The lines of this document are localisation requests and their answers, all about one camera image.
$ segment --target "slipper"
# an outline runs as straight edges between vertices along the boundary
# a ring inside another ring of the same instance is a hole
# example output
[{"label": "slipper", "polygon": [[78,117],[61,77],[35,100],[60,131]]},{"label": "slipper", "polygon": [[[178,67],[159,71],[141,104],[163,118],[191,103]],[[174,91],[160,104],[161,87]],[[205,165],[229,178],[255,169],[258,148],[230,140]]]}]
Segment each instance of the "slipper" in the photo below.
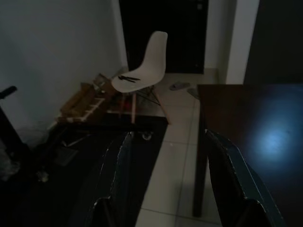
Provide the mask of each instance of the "slipper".
[{"label": "slipper", "polygon": [[198,94],[198,91],[196,88],[189,88],[189,89],[187,89],[187,92],[189,94],[191,94],[193,97],[195,97],[196,99],[200,100],[199,94]]},{"label": "slipper", "polygon": [[171,91],[177,91],[177,90],[180,90],[180,89],[187,88],[189,86],[190,86],[190,83],[182,83],[182,82],[178,81],[177,83],[174,83],[173,85],[171,85],[169,87],[169,89]]}]

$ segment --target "table top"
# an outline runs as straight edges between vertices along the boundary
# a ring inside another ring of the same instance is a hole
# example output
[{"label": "table top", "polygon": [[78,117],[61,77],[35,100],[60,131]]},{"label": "table top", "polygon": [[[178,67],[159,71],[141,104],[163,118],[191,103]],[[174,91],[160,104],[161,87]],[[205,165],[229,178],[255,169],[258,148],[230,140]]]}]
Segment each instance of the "table top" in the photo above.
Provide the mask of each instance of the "table top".
[{"label": "table top", "polygon": [[303,85],[198,85],[207,128],[229,138],[288,226],[303,214]]}]

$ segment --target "dark door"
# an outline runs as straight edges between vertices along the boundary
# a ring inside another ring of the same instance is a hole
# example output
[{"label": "dark door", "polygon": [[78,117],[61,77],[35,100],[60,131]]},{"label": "dark door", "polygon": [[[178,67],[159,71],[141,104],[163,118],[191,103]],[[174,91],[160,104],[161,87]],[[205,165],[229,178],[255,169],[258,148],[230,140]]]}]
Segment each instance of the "dark door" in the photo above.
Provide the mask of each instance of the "dark door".
[{"label": "dark door", "polygon": [[154,31],[168,33],[166,72],[203,73],[208,0],[120,0],[128,66],[142,62]]}]

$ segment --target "white tile floor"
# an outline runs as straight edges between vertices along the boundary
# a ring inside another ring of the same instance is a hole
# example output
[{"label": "white tile floor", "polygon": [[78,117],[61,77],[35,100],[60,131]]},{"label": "white tile floor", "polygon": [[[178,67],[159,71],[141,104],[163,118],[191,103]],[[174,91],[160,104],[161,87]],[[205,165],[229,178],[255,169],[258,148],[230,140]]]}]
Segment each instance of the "white tile floor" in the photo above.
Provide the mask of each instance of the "white tile floor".
[{"label": "white tile floor", "polygon": [[[197,84],[216,84],[217,78],[212,72],[166,74],[156,86],[172,125],[167,128],[136,227],[220,227],[209,172],[202,216],[191,215],[200,103],[186,89],[170,91],[169,86],[177,81],[196,87]],[[144,102],[139,114],[163,116],[161,109],[149,102]]]}]

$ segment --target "wooden stick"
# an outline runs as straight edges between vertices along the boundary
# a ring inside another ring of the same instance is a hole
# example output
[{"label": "wooden stick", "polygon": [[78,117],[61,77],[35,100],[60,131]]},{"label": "wooden stick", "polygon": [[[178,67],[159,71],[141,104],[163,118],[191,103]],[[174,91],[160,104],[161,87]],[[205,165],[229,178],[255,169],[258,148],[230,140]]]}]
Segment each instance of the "wooden stick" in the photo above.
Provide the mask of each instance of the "wooden stick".
[{"label": "wooden stick", "polygon": [[119,118],[121,118],[121,114],[123,112],[123,107],[124,107],[124,104],[125,104],[125,94],[122,93],[122,99],[121,99],[121,107],[120,107],[120,113],[119,113]]},{"label": "wooden stick", "polygon": [[133,93],[133,103],[132,103],[132,124],[134,124],[136,119],[136,97],[137,94]]}]

